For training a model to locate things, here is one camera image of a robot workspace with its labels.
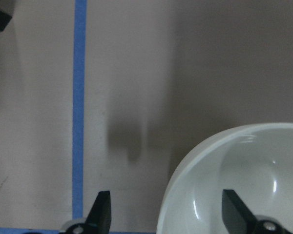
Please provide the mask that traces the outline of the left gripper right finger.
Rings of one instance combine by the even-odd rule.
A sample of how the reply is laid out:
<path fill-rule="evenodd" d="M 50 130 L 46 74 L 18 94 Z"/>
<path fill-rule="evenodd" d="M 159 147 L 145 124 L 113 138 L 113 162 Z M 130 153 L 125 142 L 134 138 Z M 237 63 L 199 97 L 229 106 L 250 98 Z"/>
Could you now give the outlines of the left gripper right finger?
<path fill-rule="evenodd" d="M 289 234 L 271 217 L 258 218 L 235 190 L 222 191 L 222 221 L 230 234 Z"/>

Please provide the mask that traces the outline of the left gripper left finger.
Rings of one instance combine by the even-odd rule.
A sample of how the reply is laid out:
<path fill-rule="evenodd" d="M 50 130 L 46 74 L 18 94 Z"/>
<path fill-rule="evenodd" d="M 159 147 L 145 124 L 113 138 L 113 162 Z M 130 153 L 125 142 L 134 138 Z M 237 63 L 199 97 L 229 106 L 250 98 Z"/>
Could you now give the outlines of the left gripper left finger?
<path fill-rule="evenodd" d="M 108 234 L 111 226 L 110 191 L 100 191 L 84 222 L 70 224 L 62 234 Z"/>

